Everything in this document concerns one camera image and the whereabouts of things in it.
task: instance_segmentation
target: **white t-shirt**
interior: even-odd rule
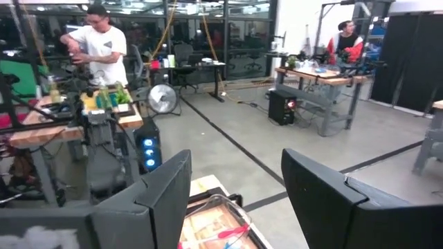
[[[92,84],[98,84],[98,77],[103,77],[106,84],[115,84],[117,81],[123,85],[127,84],[125,65],[123,56],[126,55],[125,34],[116,27],[111,27],[106,33],[97,32],[92,26],[83,26],[69,35],[77,42],[86,44],[88,54],[91,56],[108,56],[112,52],[121,54],[118,61],[113,64],[103,64],[91,62],[89,70],[95,75],[91,80]]]

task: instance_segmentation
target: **plastic bottle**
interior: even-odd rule
[[[49,83],[49,95],[51,97],[52,103],[60,103],[62,101],[62,98],[60,97],[60,92],[57,89],[57,83],[54,81],[54,76],[50,75],[48,76],[48,83]]]
[[[100,84],[100,89],[98,90],[98,97],[100,98],[100,103],[102,104],[103,109],[112,108],[111,98],[109,97],[109,89],[106,85],[103,77],[98,79]]]

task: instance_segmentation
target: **red light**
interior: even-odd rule
[[[295,109],[296,108],[296,102],[295,101],[289,101],[288,102],[288,107],[290,109]]]

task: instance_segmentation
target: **black hair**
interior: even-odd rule
[[[352,23],[352,21],[342,21],[339,25],[338,25],[338,31],[343,31],[348,24]]]
[[[106,11],[106,8],[100,4],[93,4],[93,5],[89,6],[86,13],[88,15],[98,15],[99,17],[108,17],[109,16],[108,12]]]

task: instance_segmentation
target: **concrete floor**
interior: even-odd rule
[[[232,99],[258,103],[267,109],[264,93],[267,88],[228,91]],[[349,98],[346,89],[337,104],[345,110]],[[421,141],[430,122],[388,107],[359,101],[356,119],[351,130],[344,130],[328,138],[317,134],[316,123],[307,128],[279,127],[268,121],[266,113],[246,104],[236,104],[227,97],[220,103],[207,94],[185,95],[184,98],[209,120],[250,151],[281,177],[280,157],[284,148],[294,149],[335,170],[365,162],[377,156]],[[181,116],[158,116],[155,122],[161,131],[163,159],[167,160],[182,149],[192,151],[192,178],[214,174],[230,193],[244,197],[245,205],[285,191],[270,174],[211,127],[201,116],[182,102]],[[304,118],[311,120],[310,115]],[[340,131],[337,124],[331,133]],[[375,163],[350,176],[394,194],[411,203],[443,203],[433,192],[443,189],[443,165],[434,160],[423,176],[413,176],[411,169],[418,148]],[[249,214],[253,222],[274,248],[308,248],[297,217],[288,198],[275,199]]]

